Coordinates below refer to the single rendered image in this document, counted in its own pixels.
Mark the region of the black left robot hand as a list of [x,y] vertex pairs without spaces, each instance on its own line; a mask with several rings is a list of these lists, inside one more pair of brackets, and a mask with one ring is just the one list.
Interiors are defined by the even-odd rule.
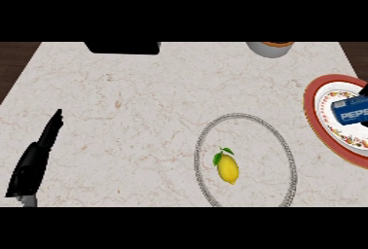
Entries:
[[43,129],[38,140],[29,143],[21,156],[9,181],[6,197],[32,196],[37,193],[43,181],[49,154],[62,125],[62,110],[57,109]]

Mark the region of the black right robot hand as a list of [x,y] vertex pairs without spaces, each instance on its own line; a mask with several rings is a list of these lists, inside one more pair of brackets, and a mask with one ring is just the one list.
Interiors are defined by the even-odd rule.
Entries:
[[[368,97],[368,83],[366,83],[363,89],[360,90],[359,95],[363,95],[363,96]],[[360,124],[362,124],[365,127],[368,127],[368,121],[363,122],[363,123],[360,123]]]

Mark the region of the blue soda can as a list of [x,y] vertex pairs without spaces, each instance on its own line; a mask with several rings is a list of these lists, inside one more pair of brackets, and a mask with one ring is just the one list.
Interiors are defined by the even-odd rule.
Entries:
[[368,96],[358,95],[335,101],[331,111],[341,125],[353,125],[368,122]]

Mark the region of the round red-rimmed floral placemat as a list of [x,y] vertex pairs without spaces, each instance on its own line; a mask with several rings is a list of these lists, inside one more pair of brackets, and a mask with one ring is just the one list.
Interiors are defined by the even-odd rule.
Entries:
[[334,154],[353,165],[368,169],[368,156],[362,156],[352,152],[338,141],[332,138],[322,123],[318,119],[316,111],[316,93],[322,87],[328,87],[331,83],[346,83],[358,89],[363,89],[366,82],[358,78],[341,74],[329,74],[318,77],[307,85],[303,93],[303,111],[310,128],[324,145],[329,148]]

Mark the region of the clear plate with beaded rim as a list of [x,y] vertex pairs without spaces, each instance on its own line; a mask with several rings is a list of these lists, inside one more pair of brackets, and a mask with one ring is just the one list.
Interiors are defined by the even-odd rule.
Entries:
[[216,127],[216,125],[219,125],[223,121],[229,120],[229,119],[247,119],[251,120],[253,122],[258,123],[261,126],[264,126],[270,133],[275,135],[282,147],[284,147],[284,151],[287,154],[287,158],[288,158],[288,162],[290,162],[290,187],[288,187],[288,191],[285,193],[285,197],[284,200],[279,204],[279,207],[290,207],[292,200],[294,200],[294,196],[295,196],[295,186],[297,186],[297,170],[295,170],[295,162],[294,162],[294,157],[292,157],[292,153],[290,150],[290,145],[287,143],[287,140],[284,138],[284,136],[279,134],[279,132],[276,131],[276,129],[272,127],[272,125],[261,120],[258,117],[244,114],[244,113],[230,113],[226,114],[223,116],[220,116],[214,121],[211,121],[208,123],[208,125],[204,127],[198,139],[196,139],[196,143],[195,143],[195,149],[193,149],[193,172],[195,172],[195,180],[196,180],[196,184],[199,187],[199,190],[202,192],[202,195],[210,203],[210,205],[213,207],[222,207],[222,203],[217,201],[217,199],[213,197],[205,183],[204,183],[204,179],[202,179],[202,174],[201,174],[201,169],[199,169],[199,163],[201,163],[201,147],[205,141],[205,137],[211,131],[211,129]]

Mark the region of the grey cup with orange rim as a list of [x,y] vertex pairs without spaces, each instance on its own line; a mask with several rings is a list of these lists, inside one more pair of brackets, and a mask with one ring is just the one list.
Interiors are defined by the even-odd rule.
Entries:
[[247,46],[260,56],[278,58],[288,53],[292,42],[247,42]]

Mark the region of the yellow lemon with green leaves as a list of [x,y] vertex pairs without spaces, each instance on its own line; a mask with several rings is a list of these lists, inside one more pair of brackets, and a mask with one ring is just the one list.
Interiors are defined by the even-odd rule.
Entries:
[[235,153],[230,148],[222,148],[220,152],[213,157],[213,165],[217,167],[219,176],[230,185],[236,183],[239,176],[233,155]]

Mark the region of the black appliance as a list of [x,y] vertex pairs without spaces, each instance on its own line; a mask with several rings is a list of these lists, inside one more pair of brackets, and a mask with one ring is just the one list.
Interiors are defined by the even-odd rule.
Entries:
[[159,42],[86,42],[93,53],[158,54]]

